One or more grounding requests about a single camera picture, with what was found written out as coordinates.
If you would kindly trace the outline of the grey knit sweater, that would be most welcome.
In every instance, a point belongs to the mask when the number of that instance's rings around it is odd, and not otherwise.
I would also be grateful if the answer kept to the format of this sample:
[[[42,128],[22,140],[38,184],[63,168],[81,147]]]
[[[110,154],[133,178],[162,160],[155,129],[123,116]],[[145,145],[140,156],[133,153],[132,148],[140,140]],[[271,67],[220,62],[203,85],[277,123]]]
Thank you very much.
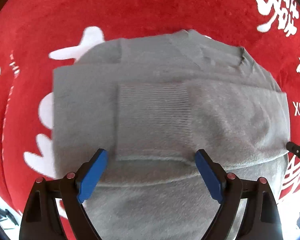
[[[287,96],[242,47],[194,30],[104,42],[54,70],[53,101],[59,176],[99,148],[109,154],[85,204],[103,239],[200,239],[218,203],[194,163],[199,149],[280,195]]]

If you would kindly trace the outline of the red blanket with white characters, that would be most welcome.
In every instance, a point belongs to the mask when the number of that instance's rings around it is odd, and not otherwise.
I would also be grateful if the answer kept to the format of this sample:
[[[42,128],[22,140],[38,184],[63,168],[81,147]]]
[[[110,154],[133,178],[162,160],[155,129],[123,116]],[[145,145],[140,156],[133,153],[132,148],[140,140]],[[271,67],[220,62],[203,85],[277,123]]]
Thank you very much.
[[[104,42],[182,30],[242,47],[270,72],[287,96],[287,142],[300,145],[296,0],[8,0],[0,12],[0,196],[17,215],[36,178],[64,176],[55,169],[54,70]],[[275,200],[284,239],[297,239],[300,159],[286,152]]]

